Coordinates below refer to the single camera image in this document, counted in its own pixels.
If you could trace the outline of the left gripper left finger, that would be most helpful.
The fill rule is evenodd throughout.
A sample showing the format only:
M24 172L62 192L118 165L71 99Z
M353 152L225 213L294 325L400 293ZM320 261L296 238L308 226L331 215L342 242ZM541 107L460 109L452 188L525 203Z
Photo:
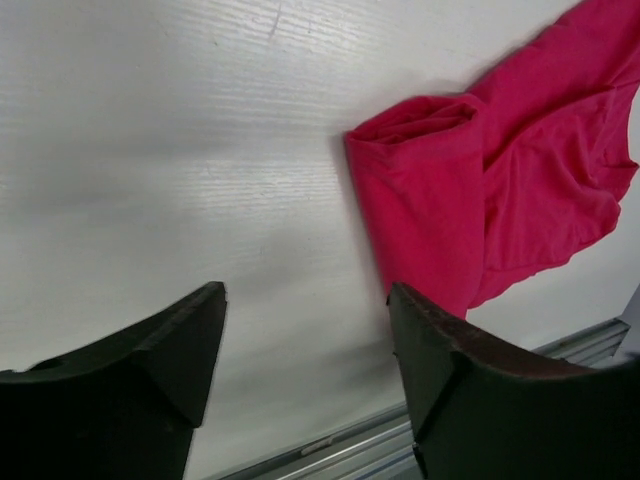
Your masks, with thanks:
M225 286L208 282L89 345L2 371L2 478L183 478L225 316Z

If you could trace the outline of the pink t-shirt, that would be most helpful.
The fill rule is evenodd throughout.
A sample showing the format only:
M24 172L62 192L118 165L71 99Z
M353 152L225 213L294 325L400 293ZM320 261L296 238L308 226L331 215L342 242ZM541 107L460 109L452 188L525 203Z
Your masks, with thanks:
M464 317L610 234L638 169L638 88L638 3L583 1L466 92L347 132L383 286Z

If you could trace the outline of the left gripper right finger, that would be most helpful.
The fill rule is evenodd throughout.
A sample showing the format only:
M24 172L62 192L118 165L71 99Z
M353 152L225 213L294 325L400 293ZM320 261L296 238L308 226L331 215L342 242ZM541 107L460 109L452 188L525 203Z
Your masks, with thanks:
M551 359L441 309L388 297L394 353L427 479L635 479L639 362Z

